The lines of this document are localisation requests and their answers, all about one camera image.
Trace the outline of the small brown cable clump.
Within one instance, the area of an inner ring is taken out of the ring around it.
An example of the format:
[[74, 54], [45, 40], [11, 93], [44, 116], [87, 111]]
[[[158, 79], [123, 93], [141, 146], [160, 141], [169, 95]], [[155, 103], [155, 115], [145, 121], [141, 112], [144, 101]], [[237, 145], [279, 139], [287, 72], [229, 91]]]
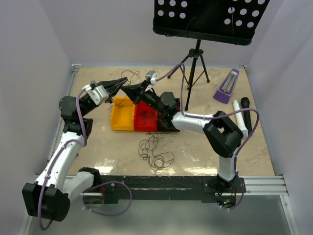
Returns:
[[154, 111], [144, 110], [140, 112], [140, 128], [155, 129], [157, 122], [157, 114]]

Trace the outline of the orange plastic bin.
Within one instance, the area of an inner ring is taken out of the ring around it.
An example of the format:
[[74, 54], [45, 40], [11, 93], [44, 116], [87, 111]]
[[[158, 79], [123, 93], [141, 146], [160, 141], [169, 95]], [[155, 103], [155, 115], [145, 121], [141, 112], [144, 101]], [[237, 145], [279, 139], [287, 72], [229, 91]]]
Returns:
[[134, 131], [135, 105], [128, 97], [114, 97], [111, 111], [111, 129], [114, 131]]

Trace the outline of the black plastic bin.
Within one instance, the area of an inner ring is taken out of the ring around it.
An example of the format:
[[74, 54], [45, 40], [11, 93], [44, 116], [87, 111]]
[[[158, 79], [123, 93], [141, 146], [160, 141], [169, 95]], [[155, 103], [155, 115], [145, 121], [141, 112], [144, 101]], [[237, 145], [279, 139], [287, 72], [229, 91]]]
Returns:
[[174, 98], [176, 105], [173, 109], [166, 107], [162, 111], [157, 112], [157, 130], [159, 132], [179, 132], [173, 125], [174, 115], [180, 112], [180, 99]]

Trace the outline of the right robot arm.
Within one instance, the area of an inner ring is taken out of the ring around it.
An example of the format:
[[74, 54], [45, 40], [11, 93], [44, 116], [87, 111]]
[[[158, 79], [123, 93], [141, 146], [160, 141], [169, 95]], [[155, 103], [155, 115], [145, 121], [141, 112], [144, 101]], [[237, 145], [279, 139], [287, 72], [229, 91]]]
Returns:
[[172, 92], [163, 92], [158, 96], [148, 89], [148, 82], [122, 86], [121, 90], [134, 103], [145, 103], [154, 109], [160, 122], [166, 128], [188, 130], [204, 134], [212, 149], [219, 156], [218, 187], [223, 192], [230, 192], [235, 187], [236, 151], [244, 137], [240, 128], [222, 111], [213, 115], [185, 113], [178, 106]]

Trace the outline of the red plastic bin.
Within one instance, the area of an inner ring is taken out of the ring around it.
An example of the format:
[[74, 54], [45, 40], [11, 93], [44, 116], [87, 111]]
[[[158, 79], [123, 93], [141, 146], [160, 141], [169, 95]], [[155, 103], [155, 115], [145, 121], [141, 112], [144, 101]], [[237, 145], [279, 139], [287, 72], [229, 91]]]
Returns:
[[134, 131], [156, 132], [157, 112], [143, 101], [135, 105]]

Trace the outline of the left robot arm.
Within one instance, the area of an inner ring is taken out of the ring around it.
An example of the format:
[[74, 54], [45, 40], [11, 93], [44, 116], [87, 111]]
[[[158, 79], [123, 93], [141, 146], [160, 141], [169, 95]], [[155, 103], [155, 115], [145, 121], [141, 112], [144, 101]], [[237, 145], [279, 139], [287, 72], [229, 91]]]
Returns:
[[92, 81], [77, 96], [64, 96], [59, 101], [63, 132], [58, 146], [42, 173], [33, 183], [26, 183], [22, 196], [28, 215], [37, 217], [42, 230], [43, 220], [61, 222], [71, 203], [84, 191], [101, 188], [99, 170], [84, 167], [72, 179], [67, 174], [79, 151], [87, 145], [93, 119], [85, 115], [104, 103], [112, 103], [114, 96], [128, 81], [126, 77], [109, 81]]

